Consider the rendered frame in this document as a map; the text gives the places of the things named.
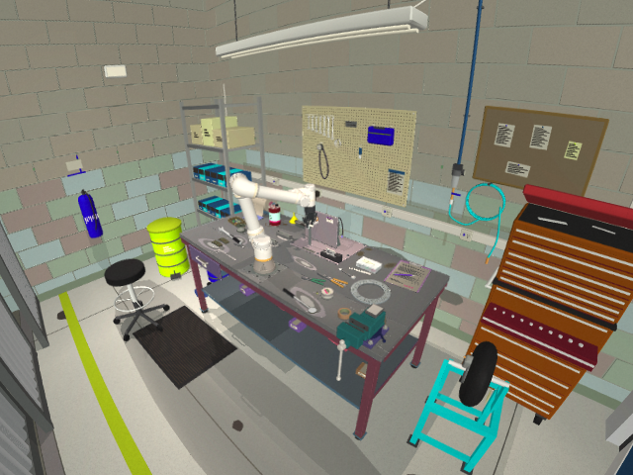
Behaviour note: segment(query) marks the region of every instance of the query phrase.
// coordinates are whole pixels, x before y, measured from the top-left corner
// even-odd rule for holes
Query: cyan metal stool
[[[119,324],[121,319],[126,319],[128,317],[134,317],[132,323],[126,330],[126,333],[123,336],[123,341],[130,340],[130,330],[135,325],[136,321],[139,317],[143,317],[147,321],[149,321],[152,325],[156,327],[157,330],[162,332],[162,326],[155,322],[153,319],[148,317],[145,312],[151,312],[152,310],[162,309],[165,312],[169,310],[168,305],[157,305],[155,307],[147,308],[146,306],[154,300],[154,290],[151,287],[146,287],[144,285],[137,285],[133,287],[132,284],[138,282],[138,280],[145,275],[145,266],[138,259],[126,259],[120,260],[119,262],[112,264],[110,267],[106,269],[106,273],[104,277],[106,278],[106,282],[113,287],[124,287],[127,286],[126,290],[121,292],[117,292],[117,299],[115,300],[115,309],[119,312],[129,313],[129,315],[118,316],[114,319],[115,324]],[[151,298],[144,304],[141,300],[136,296],[135,289],[144,289],[144,291],[151,292]],[[128,299],[124,299],[124,294],[129,294]],[[133,309],[129,309],[125,302],[132,301],[134,306]],[[117,307],[117,304],[124,303],[126,307],[121,309]]]
[[[482,360],[476,363],[478,355],[482,356]],[[496,365],[497,349],[489,341],[480,343],[473,352],[473,356],[466,357],[464,360],[464,366],[466,367],[456,363],[455,361],[451,361],[450,359],[445,359],[442,363],[442,368],[437,375],[431,394],[428,398],[426,398],[424,409],[417,421],[417,426],[415,426],[415,430],[408,438],[407,443],[414,447],[417,447],[421,440],[430,443],[435,448],[439,448],[449,455],[462,460],[463,463],[461,472],[472,474],[475,465],[477,465],[497,438],[498,423],[500,421],[501,410],[503,408],[503,398],[505,398],[507,390],[510,387],[508,382],[502,381],[493,375]],[[460,401],[449,398],[443,394],[439,394],[444,387],[449,371],[461,376],[460,383],[462,383],[462,387],[460,387],[459,393]],[[484,409],[482,411],[473,409],[473,406],[477,406],[480,402],[482,402],[489,387],[494,389],[495,393],[488,399]],[[450,406],[454,406],[455,408],[468,414],[476,416],[475,420],[473,421],[470,418],[449,409],[449,407],[439,405],[436,403],[438,400],[443,401]],[[476,432],[479,435],[482,435],[484,439],[470,456],[454,449],[453,447],[449,447],[445,443],[422,433],[426,420],[431,413],[436,414],[440,418],[444,418],[454,424],[458,424],[463,428]],[[490,415],[492,415],[491,421],[486,426],[486,421]]]

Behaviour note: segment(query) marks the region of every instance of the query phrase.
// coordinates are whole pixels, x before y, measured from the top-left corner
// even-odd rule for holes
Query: blue fire extinguisher
[[[101,222],[99,221],[99,215],[97,215],[97,209],[95,208],[95,202],[86,190],[81,190],[79,196],[79,209],[83,215],[83,221],[86,224],[86,230],[91,238],[98,238],[103,235],[101,229]]]

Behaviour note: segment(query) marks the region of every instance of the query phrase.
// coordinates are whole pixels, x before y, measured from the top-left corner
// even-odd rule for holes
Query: table
[[[361,346],[359,349],[347,348],[343,355],[342,373],[347,386],[342,386],[341,382],[335,381],[336,365],[332,364],[331,368],[327,367],[327,370],[330,370],[331,378],[324,377],[320,374],[320,370],[311,367],[310,360],[318,360],[321,363],[319,365],[321,368],[325,366],[325,363],[323,363],[324,356],[330,360],[330,363],[333,358],[335,358],[336,362],[338,361],[336,327],[341,323],[341,320],[337,316],[337,309],[347,307],[352,312],[360,314],[368,307],[367,304],[357,301],[352,296],[351,285],[359,280],[367,279],[383,282],[400,259],[382,249],[365,247],[361,251],[362,254],[383,263],[383,268],[371,276],[360,274],[349,270],[349,267],[353,267],[359,258],[356,255],[337,264],[304,248],[295,247],[293,242],[303,238],[306,230],[301,225],[291,225],[288,218],[282,217],[282,225],[278,227],[271,227],[264,220],[261,223],[264,227],[264,232],[273,239],[273,259],[277,264],[274,274],[266,278],[261,278],[261,276],[252,271],[254,262],[252,246],[246,241],[245,234],[240,235],[236,232],[235,226],[228,222],[228,218],[207,223],[181,234],[181,238],[187,246],[200,308],[203,313],[208,311],[199,270],[199,267],[202,266],[214,275],[220,275],[221,270],[227,272],[238,282],[254,290],[257,295],[289,314],[285,317],[292,316],[305,323],[307,327],[301,333],[288,329],[287,334],[266,339],[269,339],[269,343],[273,347],[290,357],[290,359],[295,362],[301,360],[304,364],[298,364],[300,367],[359,409],[354,436],[358,440],[362,440],[367,433],[366,428],[374,399],[413,349],[414,354],[410,365],[413,368],[419,366],[437,301],[446,288],[449,277],[432,270],[418,293],[395,285],[389,285],[391,297],[386,302],[379,304],[387,312],[386,324],[389,327],[389,331],[385,335],[387,342],[379,341],[373,348],[365,346]],[[234,236],[240,237],[244,246],[239,247],[231,242],[225,244],[221,248],[222,251],[219,251],[216,246],[211,244],[213,240],[226,236],[219,231],[219,227],[224,227],[225,230]],[[277,236],[279,231],[292,238],[283,240]],[[338,270],[339,267],[342,267],[348,274],[356,275],[356,279],[353,280],[342,273]],[[318,273],[346,281],[348,285],[345,288],[340,288],[328,282],[326,286],[334,289],[334,297],[331,300],[323,300],[316,296],[316,293],[323,287],[301,278],[301,275],[310,278],[320,278],[317,275]],[[222,281],[213,284],[213,286],[218,286],[221,283]],[[301,304],[283,292],[282,289],[284,287],[298,297],[310,299],[317,307],[318,312],[316,314],[305,312],[305,308]],[[360,287],[359,293],[363,297],[375,299],[383,295],[383,290],[378,286],[364,285]],[[416,339],[409,333],[422,317],[424,317],[422,329],[419,338]],[[320,335],[325,336],[327,340],[333,343],[331,352],[327,348],[323,348],[324,344],[329,345],[327,340],[316,333],[320,333]],[[295,341],[296,344],[292,346],[289,341]],[[349,371],[350,363],[353,363],[353,360],[363,360],[367,363],[364,382],[353,372]]]

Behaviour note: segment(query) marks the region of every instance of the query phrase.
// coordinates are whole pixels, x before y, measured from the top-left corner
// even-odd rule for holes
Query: red tool chest lid
[[[592,371],[597,365],[598,351],[594,344],[497,304],[488,305],[482,315],[482,323],[587,371]]]
[[[583,216],[603,223],[633,230],[633,209],[602,201],[570,195],[540,186],[525,185],[523,195],[528,203]]]

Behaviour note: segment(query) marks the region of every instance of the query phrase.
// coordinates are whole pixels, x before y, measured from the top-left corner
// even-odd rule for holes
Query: workbench
[[[203,313],[208,311],[205,295],[209,295],[246,327],[359,409],[354,436],[361,440],[367,433],[374,398],[413,349],[410,365],[413,368],[419,365],[437,301],[448,284],[449,277],[432,270],[417,293],[388,284],[390,298],[378,304],[387,312],[386,326],[389,330],[385,334],[386,342],[379,340],[371,348],[361,345],[359,349],[345,349],[342,358],[342,379],[336,381],[339,357],[336,327],[342,322],[337,315],[338,309],[349,308],[357,314],[366,310],[369,305],[359,302],[352,295],[352,284],[361,280],[383,282],[400,258],[379,248],[364,247],[358,254],[383,264],[376,274],[365,275],[349,270],[358,260],[358,254],[337,264],[304,248],[294,246],[293,242],[306,236],[303,225],[291,225],[286,217],[282,217],[282,225],[277,227],[269,226],[267,220],[261,220],[260,223],[264,232],[273,239],[273,259],[277,264],[275,271],[268,277],[262,277],[253,271],[254,252],[246,240],[246,233],[239,234],[228,218],[207,223],[181,234],[187,246],[200,308]],[[236,245],[233,241],[220,248],[212,244],[213,240],[226,236],[219,231],[220,227],[239,237],[242,246]],[[280,231],[286,237],[292,238],[277,237]],[[217,276],[221,275],[223,270],[232,279],[227,278],[203,288],[199,267]],[[355,275],[356,279],[345,275],[338,270],[339,267],[348,274]],[[331,299],[324,300],[317,295],[322,286],[301,278],[304,275],[319,279],[319,273],[346,281],[348,284],[340,288],[332,282],[326,282],[326,287],[334,289],[334,295]],[[242,295],[237,291],[239,284],[247,285],[255,293],[250,296]],[[283,292],[284,288],[302,300],[312,302],[317,308],[317,313],[309,314],[305,307]],[[358,288],[358,293],[367,299],[378,299],[384,295],[384,290],[375,285],[362,285]],[[415,338],[409,333],[422,317],[424,321],[419,338]],[[289,321],[293,318],[306,324],[301,332],[290,329]],[[363,361],[367,363],[364,379],[355,374]]]

